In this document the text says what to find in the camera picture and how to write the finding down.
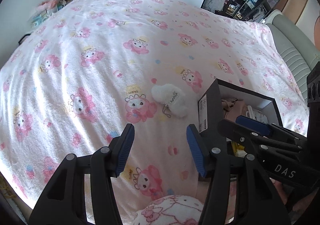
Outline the person right hand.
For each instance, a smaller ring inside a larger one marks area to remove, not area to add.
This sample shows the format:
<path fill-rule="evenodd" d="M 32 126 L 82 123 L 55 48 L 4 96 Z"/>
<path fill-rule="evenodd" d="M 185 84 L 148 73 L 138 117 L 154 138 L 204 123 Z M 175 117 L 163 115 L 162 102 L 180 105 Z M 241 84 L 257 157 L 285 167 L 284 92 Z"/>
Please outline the person right hand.
<path fill-rule="evenodd" d="M 280 183 L 279 181 L 272 179 L 272 178 L 271 178 L 271 181 L 272 181 L 273 185 L 275 186 L 282 202 L 284 204 L 287 204 L 287 200 L 291 194 L 291 191 L 289 191 L 289 187 L 284 185 L 283 183 Z M 318 191 L 318 189 L 316 189 L 314 192 L 310 193 L 308 196 L 301 198 L 292 207 L 292 211 L 299 214 L 299 215 L 302 215 L 306 211 L 307 207 L 310 205 L 310 203 L 312 202 L 314 197 L 316 196 L 317 191 Z"/>

